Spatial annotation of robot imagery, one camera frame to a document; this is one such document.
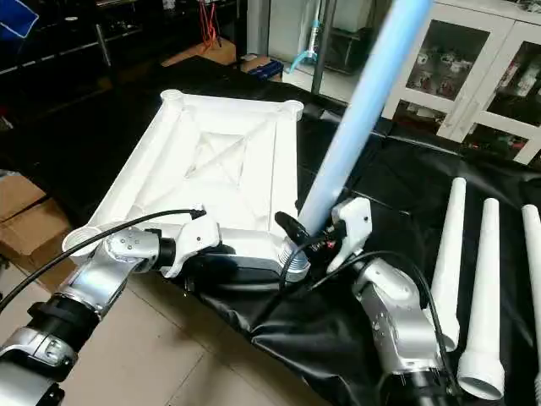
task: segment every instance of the black cable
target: black cable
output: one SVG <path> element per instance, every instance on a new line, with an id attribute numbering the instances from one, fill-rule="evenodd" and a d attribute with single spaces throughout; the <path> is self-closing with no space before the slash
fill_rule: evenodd
<path id="1" fill-rule="evenodd" d="M 415 278 L 418 281 L 418 284 L 421 286 L 421 288 L 424 291 L 424 294 L 427 297 L 428 305 L 430 309 L 430 314 L 432 315 L 432 321 L 434 322 L 434 329 L 436 333 L 436 341 L 438 342 L 438 347 L 440 348 L 440 357 L 441 362 L 443 364 L 444 370 L 446 374 L 448 375 L 449 381 L 451 382 L 453 394 L 457 397 L 460 397 L 462 395 L 462 391 L 460 387 L 458 386 L 458 383 L 456 382 L 455 375 L 453 374 L 452 368 L 451 368 L 451 362 L 449 361 L 449 356 L 447 355 L 447 351 L 445 349 L 445 341 L 444 341 L 444 335 L 443 330 L 441 329 L 440 324 L 440 318 L 438 317 L 438 312 L 436 310 L 436 305 L 434 303 L 434 298 L 432 297 L 432 293 L 430 292 L 430 286 L 429 283 L 426 280 L 426 277 L 421 272 L 421 270 L 418 268 L 415 263 L 405 256 L 404 254 L 401 254 L 400 252 L 395 251 L 389 251 L 389 250 L 380 250 L 380 251 L 370 251 L 366 252 L 361 255 L 357 255 L 356 257 L 352 258 L 351 260 L 344 262 L 342 265 L 340 265 L 338 268 L 336 268 L 332 273 L 324 277 L 323 279 L 319 280 L 316 284 L 314 284 L 310 289 L 309 292 L 317 289 L 322 284 L 326 283 L 327 281 L 331 280 L 333 277 L 335 277 L 338 273 L 342 272 L 343 270 L 347 269 L 351 265 L 353 265 L 356 262 L 359 262 L 360 260 L 363 260 L 365 258 L 368 258 L 370 256 L 377 256 L 377 255 L 391 255 L 395 256 L 396 258 L 399 258 L 400 260 L 407 262 L 407 264 L 412 268 L 413 273 L 415 274 Z"/>
<path id="2" fill-rule="evenodd" d="M 0 313 L 3 312 L 3 310 L 6 308 L 9 303 L 15 299 L 15 297 L 20 294 L 24 288 L 26 288 L 28 285 L 30 285 L 32 282 L 34 282 L 38 277 L 43 275 L 45 272 L 47 272 L 49 269 L 51 269 L 53 266 L 55 266 L 57 263 L 65 260 L 70 255 L 72 255 L 74 252 L 81 250 L 82 248 L 86 247 L 87 245 L 90 245 L 92 243 L 95 243 L 96 241 L 99 241 L 100 239 L 104 239 L 105 237 L 117 233 L 121 230 L 124 230 L 125 228 L 132 227 L 135 224 L 139 224 L 140 222 L 145 222 L 146 220 L 150 220 L 152 218 L 156 217 L 163 217 L 163 216 L 170 216 L 172 214 L 189 214 L 192 218 L 201 217 L 204 214 L 206 214 L 206 211 L 204 210 L 189 210 L 189 209 L 179 209 L 179 210 L 167 210 L 167 211 L 159 211 L 157 213 L 148 214 L 146 216 L 142 216 L 139 218 L 135 218 L 134 220 L 130 220 L 129 222 L 125 222 L 123 224 L 120 224 L 116 227 L 110 228 L 107 231 L 104 231 L 103 233 L 99 233 L 98 235 L 95 235 L 94 237 L 91 237 L 85 241 L 83 241 L 80 244 L 77 244 L 70 248 L 69 250 L 65 250 L 62 254 L 54 258 L 53 260 L 47 262 L 44 266 L 42 266 L 40 269 L 35 271 L 34 273 L 30 274 L 23 282 L 21 282 L 19 285 L 17 285 L 11 292 L 9 292 L 6 297 L 0 302 Z"/>
<path id="3" fill-rule="evenodd" d="M 312 244 L 318 244 L 323 241 L 326 241 L 329 239 L 329 235 L 322 235 L 319 237 L 312 237 L 310 239 L 307 239 L 304 241 L 304 243 L 300 244 L 296 250 L 294 250 L 286 260 L 286 263 L 284 264 L 283 268 L 281 269 L 280 274 L 280 281 L 278 283 L 278 293 L 270 299 L 270 301 L 261 309 L 261 311 L 255 316 L 254 322 L 252 323 L 252 326 L 257 327 L 260 325 L 263 321 L 269 318 L 269 315 L 272 314 L 272 312 L 278 307 L 278 305 L 284 300 L 284 298 L 287 296 L 288 293 L 292 292 L 292 290 L 300 287 L 302 284 L 306 283 L 307 277 L 303 278 L 301 281 L 292 283 L 289 286 L 286 286 L 287 282 L 287 272 L 289 271 L 289 267 L 291 266 L 293 260 L 299 255 L 303 250 L 308 248 Z"/>
<path id="4" fill-rule="evenodd" d="M 279 290 L 280 292 L 283 292 L 283 290 L 284 290 L 285 287 L 286 287 L 287 272 L 289 271 L 289 267 L 291 266 L 291 264 L 293 263 L 293 261 L 295 260 L 295 258 L 297 258 L 297 255 L 299 255 L 301 252 L 303 252 L 304 250 L 306 250 L 310 245 L 322 243 L 322 242 L 326 241 L 327 239 L 328 239 L 328 236 L 327 236 L 327 235 L 323 235 L 323 236 L 320 236 L 320 237 L 313 237 L 313 238 L 307 239 L 307 240 L 304 241 L 302 244 L 300 244 L 300 245 L 297 247 L 297 249 L 294 250 L 294 251 L 289 255 L 289 257 L 287 258 L 286 263 L 284 264 L 283 268 L 281 269 L 280 282 L 278 283 L 278 290 Z"/>

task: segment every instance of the glass cabinet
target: glass cabinet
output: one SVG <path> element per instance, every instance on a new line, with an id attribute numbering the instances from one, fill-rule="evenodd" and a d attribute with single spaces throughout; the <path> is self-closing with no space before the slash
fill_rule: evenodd
<path id="1" fill-rule="evenodd" d="M 451 138 L 514 23 L 436 3 L 382 116 Z"/>
<path id="2" fill-rule="evenodd" d="M 541 26 L 516 22 L 451 138 L 541 167 Z"/>

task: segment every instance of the table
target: table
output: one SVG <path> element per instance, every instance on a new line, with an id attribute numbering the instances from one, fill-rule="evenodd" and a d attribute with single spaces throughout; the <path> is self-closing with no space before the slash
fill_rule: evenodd
<path id="1" fill-rule="evenodd" d="M 160 91 L 175 87 L 213 96 L 304 102 L 307 108 L 298 124 L 298 196 L 302 203 L 336 130 L 336 123 L 309 112 L 327 108 L 340 113 L 343 107 L 201 58 L 159 69 L 144 80 L 3 134 L 0 162 L 9 162 L 36 182 L 66 208 L 76 225 L 82 224 L 154 116 Z M 383 120 L 353 170 L 344 196 L 366 195 L 373 201 L 374 232 L 366 250 L 400 251 L 416 261 L 430 280 L 455 176 L 465 177 L 468 187 L 457 310 L 462 334 L 451 361 L 456 368 L 466 344 L 483 200 L 495 197 L 500 201 L 501 226 L 500 357 L 506 372 L 505 401 L 497 404 L 533 404 L 538 367 L 520 208 L 527 203 L 541 206 L 541 174 L 513 162 L 453 150 L 452 144 L 441 144 Z M 204 303 L 323 398 L 337 405 L 379 404 L 379 361 L 369 321 L 350 293 L 354 275 L 344 274 L 319 291 L 286 299 L 257 326 L 252 325 L 254 317 L 273 293 L 232 294 L 216 288 L 216 282 L 245 280 L 247 275 L 276 280 L 274 274 L 222 269 L 199 269 L 187 279 Z M 184 288 L 186 278 L 172 282 Z M 465 404 L 487 403 L 468 398 Z"/>

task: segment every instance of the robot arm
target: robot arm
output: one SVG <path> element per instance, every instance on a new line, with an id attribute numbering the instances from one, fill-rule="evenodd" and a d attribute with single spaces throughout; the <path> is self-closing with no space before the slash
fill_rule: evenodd
<path id="1" fill-rule="evenodd" d="M 129 275 L 162 270 L 175 276 L 191 255 L 219 242 L 217 224 L 207 216 L 187 223 L 175 239 L 137 228 L 103 239 L 46 303 L 29 308 L 32 320 L 0 347 L 0 404 L 59 405 L 64 392 L 57 383 L 73 369 Z"/>
<path id="2" fill-rule="evenodd" d="M 376 258 L 359 271 L 352 292 L 370 319 L 383 370 L 386 406 L 451 406 L 434 327 L 421 310 L 417 286 L 406 273 Z"/>

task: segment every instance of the cardboard box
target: cardboard box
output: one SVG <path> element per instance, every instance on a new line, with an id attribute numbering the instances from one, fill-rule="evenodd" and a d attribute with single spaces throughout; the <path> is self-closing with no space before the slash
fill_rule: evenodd
<path id="1" fill-rule="evenodd" d="M 260 66 L 265 66 L 266 64 L 272 62 L 272 59 L 269 57 L 255 57 L 250 59 L 249 61 L 243 62 L 243 64 L 240 67 L 240 70 L 242 70 L 244 73 L 248 73 L 252 69 L 256 69 Z M 281 82 L 281 74 L 275 74 L 269 80 L 273 82 Z"/>
<path id="2" fill-rule="evenodd" d="M 43 190 L 21 175 L 0 178 L 0 222 L 45 198 Z"/>
<path id="3" fill-rule="evenodd" d="M 56 202 L 44 198 L 45 194 L 24 177 L 0 180 L 0 255 L 28 272 L 59 255 L 63 238 L 71 231 Z M 65 260 L 39 282 L 53 292 L 74 269 L 75 264 Z"/>
<path id="4" fill-rule="evenodd" d="M 221 47 L 220 44 L 218 44 L 218 41 L 214 41 L 214 43 L 208 48 L 205 44 L 198 44 L 188 48 L 186 51 L 178 53 L 174 57 L 170 57 L 169 59 L 163 61 L 161 66 L 171 66 L 175 63 L 183 61 L 184 59 L 195 56 L 207 58 L 211 61 L 221 63 L 222 65 L 230 65 L 237 61 L 237 50 L 235 48 L 235 44 L 221 38 Z"/>

